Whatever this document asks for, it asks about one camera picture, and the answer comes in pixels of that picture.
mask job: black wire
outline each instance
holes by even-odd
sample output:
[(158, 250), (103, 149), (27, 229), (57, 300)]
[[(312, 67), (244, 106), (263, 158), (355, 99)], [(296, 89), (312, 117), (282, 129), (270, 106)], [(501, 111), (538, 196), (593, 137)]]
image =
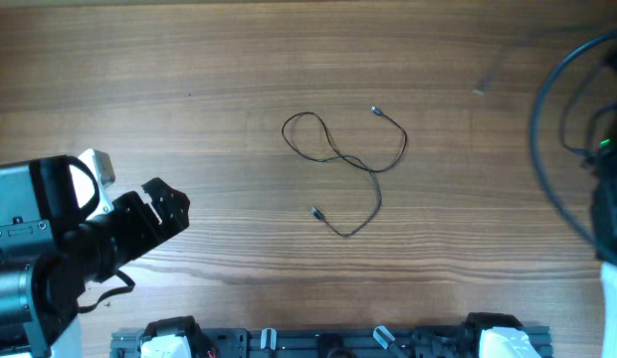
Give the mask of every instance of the black wire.
[(490, 65), (486, 74), (474, 86), (473, 92), (479, 95), (484, 95), (486, 91), (488, 90), (488, 88), (490, 87), (490, 85), (492, 84), (492, 81), (499, 74), (499, 71), (501, 70), (503, 64), (506, 62), (506, 59), (515, 50), (527, 47), (531, 45), (534, 41), (540, 38), (546, 37), (546, 36), (553, 35), (553, 34), (559, 34), (559, 33), (567, 34), (567, 33), (592, 31), (598, 28), (606, 27), (615, 22), (617, 22), (617, 11), (615, 11), (610, 16), (603, 17), (602, 19), (595, 20), (589, 23), (537, 30), (533, 33), (530, 33), (529, 35), (519, 40), (515, 44), (510, 45), (510, 46), (504, 46), (499, 50), (499, 53), (495, 56), (495, 59), (493, 60), (493, 63)]
[[(375, 173), (384, 173), (394, 168), (394, 166), (397, 165), (397, 163), (403, 158), (404, 152), (406, 151), (406, 147), (408, 145), (408, 134), (406, 133), (406, 130), (401, 125), (397, 124), (397, 122), (395, 122), (392, 118), (390, 118), (388, 115), (384, 114), (381, 110), (375, 107), (373, 108), (373, 113), (386, 118), (388, 121), (394, 124), (397, 128), (399, 128), (399, 130), (401, 130), (401, 132), (404, 135), (404, 144), (401, 148), (401, 151), (399, 152), (395, 160), (393, 160), (388, 166), (382, 169), (372, 169), (366, 164), (364, 164), (364, 162), (358, 157), (354, 155), (350, 155), (350, 154), (342, 154), (339, 151), (339, 149), (337, 149), (337, 146), (334, 144), (334, 141), (330, 137), (330, 131), (328, 130), (326, 123), (324, 123), (323, 119), (321, 119), (319, 115), (317, 115), (316, 113), (312, 111), (305, 111), (305, 112), (294, 114), (293, 116), (291, 116), (291, 118), (287, 119), (287, 121), (285, 121), (284, 125), (282, 126), (282, 137), (285, 139), (285, 142), (289, 145), (289, 147), (295, 153), (299, 154), (302, 158), (310, 160), (310, 161), (318, 162), (318, 163), (325, 163), (325, 162), (335, 160), (335, 159), (342, 159), (348, 164), (354, 166), (355, 168), (365, 170), (370, 175), (370, 178), (372, 179), (372, 182), (375, 185), (375, 192), (377, 193), (377, 205), (375, 206), (375, 209), (372, 211), (372, 213), (368, 216), (368, 218), (350, 233), (347, 233), (347, 234), (341, 233), (338, 229), (334, 228), (333, 225), (330, 224), (330, 222), (326, 219), (326, 217), (318, 209), (313, 208), (313, 214), (315, 215), (315, 217), (323, 221), (331, 230), (333, 230), (336, 234), (338, 234), (339, 236), (343, 238), (347, 238), (347, 237), (351, 237), (355, 235), (357, 232), (363, 229), (366, 225), (368, 225), (368, 223), (370, 223), (370, 221), (377, 215), (377, 213), (379, 212), (379, 209), (381, 209), (382, 196), (381, 196), (381, 188), (379, 186), (379, 181), (377, 180)], [(287, 139), (287, 135), (285, 134), (285, 128), (287, 127), (287, 124), (289, 124), (290, 121), (292, 121), (295, 118), (300, 118), (304, 115), (312, 115), (319, 121), (319, 123), (321, 124), (321, 127), (324, 130), (324, 133), (326, 134), (326, 140), (328, 141), (328, 145), (330, 146), (332, 151), (335, 152), (336, 155), (331, 156), (331, 157), (326, 157), (326, 158), (313, 158), (309, 155), (302, 153), (299, 149), (297, 149), (294, 145), (291, 144), (291, 142)]]
[(585, 130), (585, 150), (593, 152), (593, 141), (596, 136), (596, 128), (598, 127), (598, 120), (609, 113), (617, 111), (617, 102), (604, 105), (592, 114), (587, 121), (587, 129)]
[(585, 94), (585, 92), (587, 91), (589, 86), (596, 79), (596, 77), (598, 77), (598, 75), (600, 74), (600, 72), (604, 68), (605, 68), (604, 64), (602, 64), (602, 63), (601, 64), (596, 64), (587, 73), (587, 75), (585, 75), (585, 77), (582, 79), (580, 84), (578, 84), (578, 87), (576, 88), (576, 90), (569, 97), (569, 100), (565, 104), (565, 107), (563, 108), (563, 111), (560, 114), (560, 121), (558, 122), (558, 140), (560, 141), (560, 145), (563, 148), (569, 150), (570, 152), (572, 152), (572, 153), (574, 153), (576, 155), (583, 156), (585, 158), (593, 157), (594, 153), (592, 151), (589, 151), (589, 150), (586, 150), (586, 149), (583, 149), (583, 148), (571, 147), (569, 144), (567, 144), (567, 142), (565, 140), (565, 132), (566, 132), (566, 129), (567, 129), (566, 128), (567, 118), (569, 117), (569, 114), (571, 113), (571, 111), (574, 108), (574, 106), (578, 103), (580, 98)]
[(110, 289), (109, 291), (103, 293), (101, 295), (101, 297), (99, 297), (99, 300), (97, 300), (96, 303), (91, 304), (89, 306), (81, 306), (81, 307), (79, 307), (79, 313), (89, 313), (89, 312), (92, 312), (93, 310), (95, 310), (97, 308), (99, 303), (101, 303), (102, 301), (104, 301), (104, 300), (106, 300), (106, 299), (108, 299), (108, 298), (110, 298), (112, 296), (115, 296), (117, 294), (130, 293), (136, 287), (136, 283), (133, 281), (133, 279), (131, 279), (131, 277), (126, 275), (120, 269), (117, 269), (116, 272), (114, 273), (114, 275), (116, 277), (120, 278), (120, 280), (122, 280), (126, 284), (126, 286), (118, 287), (118, 288), (113, 288), (113, 289)]
[(545, 172), (545, 168), (538, 149), (538, 128), (540, 125), (540, 114), (545, 103), (545, 98), (550, 93), (551, 88), (556, 82), (556, 80), (558, 80), (558, 78), (563, 73), (563, 71), (565, 71), (567, 66), (569, 66), (581, 55), (602, 43), (614, 39), (617, 39), (617, 30), (589, 40), (585, 44), (578, 47), (576, 50), (569, 53), (565, 58), (561, 60), (558, 65), (554, 67), (554, 69), (551, 70), (551, 72), (549, 73), (549, 75), (547, 75), (547, 78), (544, 80), (543, 84), (539, 88), (536, 94), (536, 98), (534, 99), (531, 116), (529, 118), (527, 137), (529, 154), (531, 158), (531, 164), (534, 169), (534, 174), (536, 175), (536, 180), (538, 181), (538, 184), (540, 185), (540, 188), (542, 189), (547, 199), (551, 202), (558, 214), (562, 216), (562, 218), (567, 222), (567, 224), (569, 224), (569, 226), (586, 242), (596, 248), (598, 254), (600, 254), (603, 260), (617, 266), (617, 254), (614, 253), (610, 248), (608, 248), (603, 242), (596, 241), (594, 235), (590, 233), (587, 229), (585, 229), (582, 223), (580, 223), (580, 221), (572, 213), (570, 213), (569, 210), (565, 208), (563, 202), (556, 194), (551, 183), (549, 182), (549, 179), (547, 178), (547, 174)]

